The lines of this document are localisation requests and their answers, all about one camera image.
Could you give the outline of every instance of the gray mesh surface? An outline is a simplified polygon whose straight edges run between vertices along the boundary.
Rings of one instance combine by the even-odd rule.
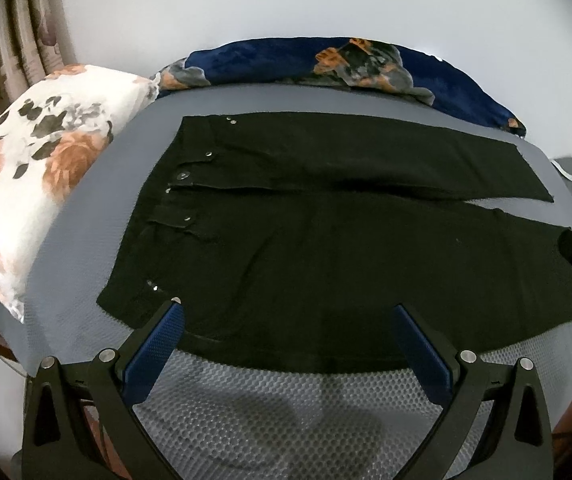
[[[559,406],[571,345],[572,323],[482,358],[514,364],[529,356],[547,405]],[[410,370],[287,374],[176,352],[164,376],[136,412],[187,479],[393,478],[441,412]],[[470,461],[491,406],[483,403],[449,476]]]
[[[479,204],[572,227],[572,197],[556,170],[540,150],[505,132],[375,94],[280,85],[177,92],[134,118],[67,200],[28,278],[25,325],[0,307],[0,330],[29,373],[36,373],[46,355],[64,363],[90,360],[102,348],[120,346],[130,333],[97,306],[96,298],[112,270],[138,191],[181,118],[257,111],[392,117],[511,142],[554,203],[493,199]],[[555,424],[572,399],[572,322],[486,358],[513,364],[521,355],[538,367]],[[451,474],[470,459],[489,409],[484,406],[479,413]],[[408,370],[280,374],[174,352],[151,395],[135,411],[186,480],[296,480],[393,478],[439,408],[427,401]]]

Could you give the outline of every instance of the metal screw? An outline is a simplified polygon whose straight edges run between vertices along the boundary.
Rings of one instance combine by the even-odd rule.
[[[528,359],[527,357],[522,357],[520,359],[520,365],[522,366],[522,368],[524,370],[532,370],[533,367],[535,366],[532,361],[530,359]]]
[[[54,357],[49,355],[48,357],[44,357],[41,359],[41,367],[48,370],[54,365]]]
[[[106,348],[105,350],[99,352],[99,361],[102,363],[109,363],[115,358],[116,355],[117,354],[112,348]]]
[[[470,350],[462,350],[460,357],[461,360],[466,363],[474,363],[475,361],[477,361],[477,356],[475,355],[475,352]]]

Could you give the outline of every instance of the pillowcase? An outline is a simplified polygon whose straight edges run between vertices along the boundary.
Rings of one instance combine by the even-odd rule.
[[[158,93],[159,78],[76,64],[0,115],[0,302],[16,319],[23,322],[28,272],[67,196]]]

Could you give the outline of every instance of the black pants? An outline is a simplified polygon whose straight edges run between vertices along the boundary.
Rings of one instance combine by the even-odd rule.
[[[98,303],[179,296],[179,348],[295,372],[403,367],[389,310],[487,351],[572,320],[562,228],[459,200],[550,200],[512,144],[361,116],[184,118]]]

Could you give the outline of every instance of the blanket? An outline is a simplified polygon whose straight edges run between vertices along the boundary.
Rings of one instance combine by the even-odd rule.
[[[526,128],[448,62],[362,38],[262,38],[198,50],[159,71],[160,93],[229,83],[367,89],[405,97],[469,123],[525,137]]]

